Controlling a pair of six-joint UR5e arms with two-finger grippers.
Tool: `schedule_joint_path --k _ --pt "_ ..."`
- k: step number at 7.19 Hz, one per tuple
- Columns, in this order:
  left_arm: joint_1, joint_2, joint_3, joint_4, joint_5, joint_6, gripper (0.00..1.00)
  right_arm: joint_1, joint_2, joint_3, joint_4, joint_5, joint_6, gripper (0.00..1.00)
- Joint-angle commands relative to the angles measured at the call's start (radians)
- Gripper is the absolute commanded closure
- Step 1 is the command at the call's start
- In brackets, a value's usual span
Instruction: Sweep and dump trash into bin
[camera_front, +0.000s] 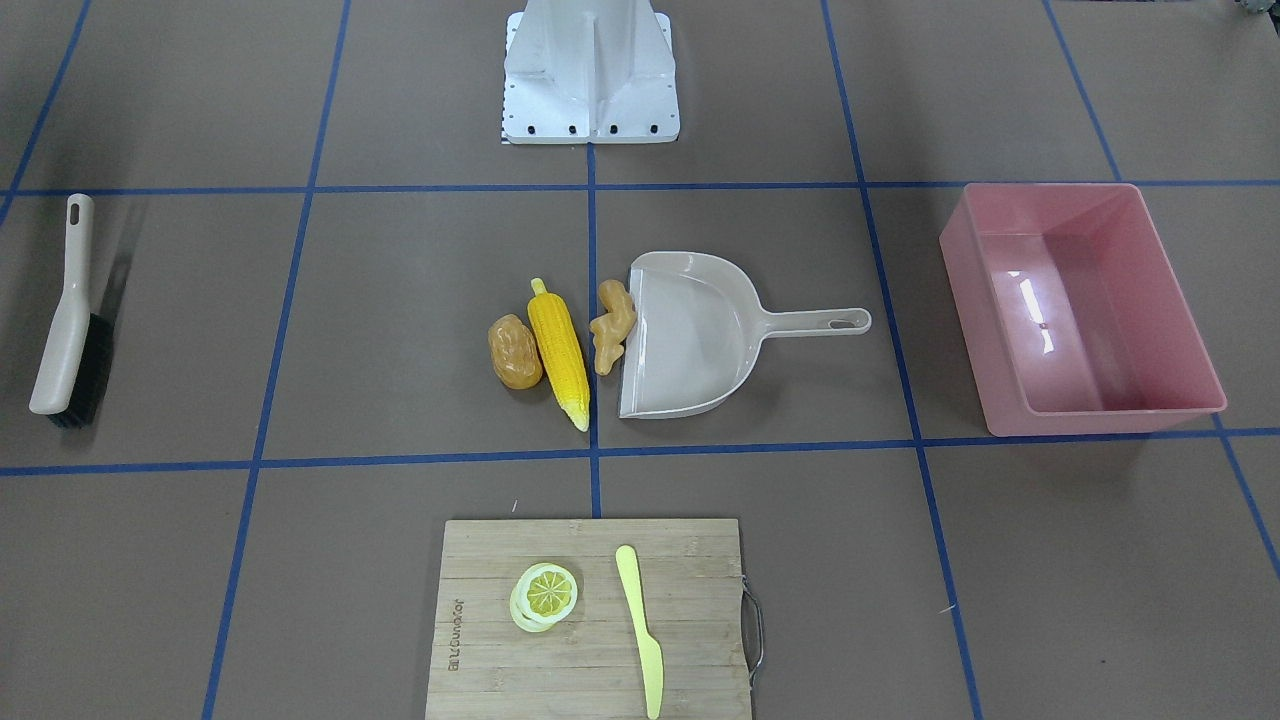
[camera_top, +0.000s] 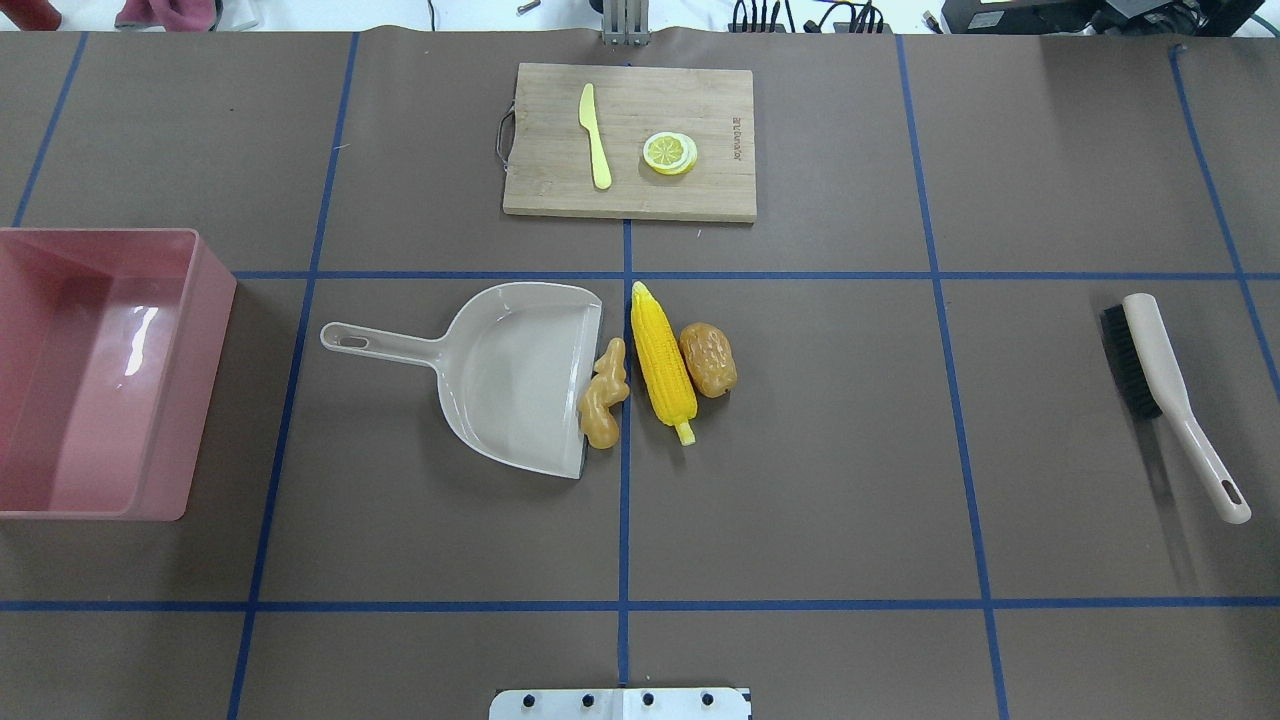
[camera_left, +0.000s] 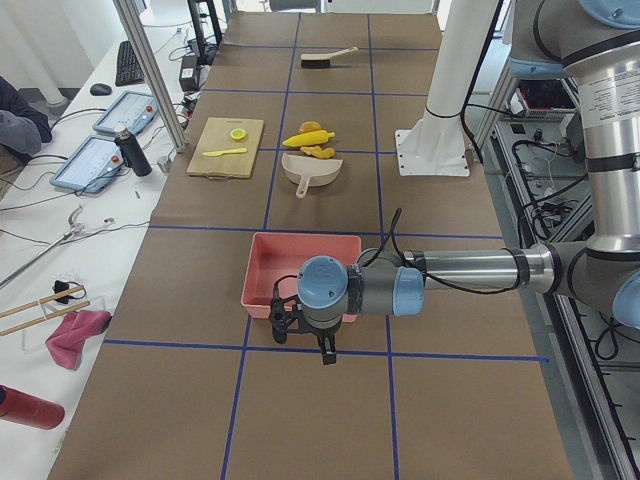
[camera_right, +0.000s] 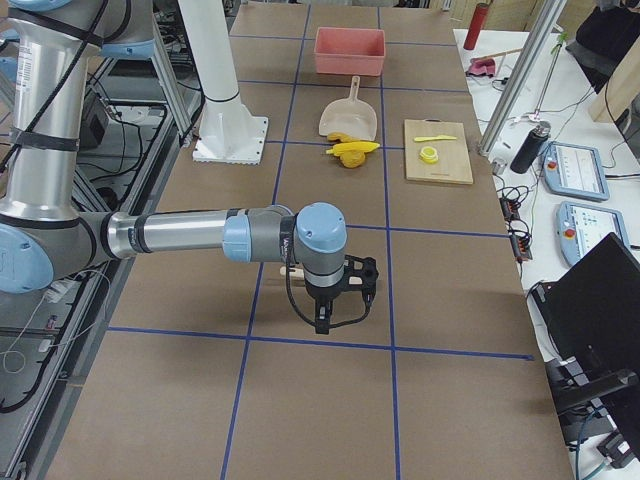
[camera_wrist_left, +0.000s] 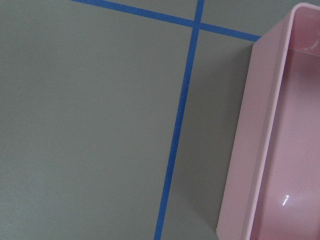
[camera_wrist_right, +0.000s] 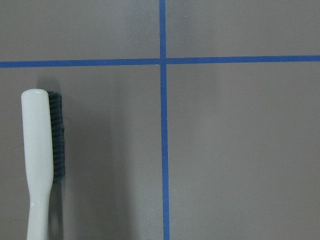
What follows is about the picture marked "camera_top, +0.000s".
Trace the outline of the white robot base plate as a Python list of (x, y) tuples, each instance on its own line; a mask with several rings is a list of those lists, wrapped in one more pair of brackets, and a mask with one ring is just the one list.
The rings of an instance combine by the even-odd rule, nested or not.
[(509, 689), (489, 719), (751, 719), (750, 692), (732, 687)]

